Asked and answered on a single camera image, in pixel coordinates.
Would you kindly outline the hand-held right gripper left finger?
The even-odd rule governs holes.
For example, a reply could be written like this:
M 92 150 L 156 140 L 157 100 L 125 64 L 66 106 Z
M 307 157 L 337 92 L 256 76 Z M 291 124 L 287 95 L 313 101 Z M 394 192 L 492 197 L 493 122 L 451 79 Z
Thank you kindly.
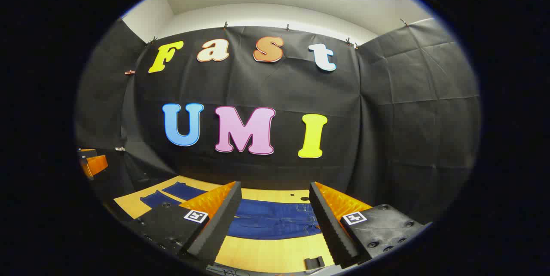
M 241 198 L 241 183 L 230 182 L 184 203 L 163 202 L 128 228 L 170 257 L 205 267 L 214 264 Z

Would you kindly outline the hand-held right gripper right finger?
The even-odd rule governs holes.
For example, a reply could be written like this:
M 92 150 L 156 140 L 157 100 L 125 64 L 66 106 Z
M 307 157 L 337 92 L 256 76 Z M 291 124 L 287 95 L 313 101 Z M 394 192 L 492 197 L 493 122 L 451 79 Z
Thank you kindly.
M 370 206 L 319 182 L 309 199 L 334 264 L 347 268 L 396 250 L 424 231 L 389 204 Z

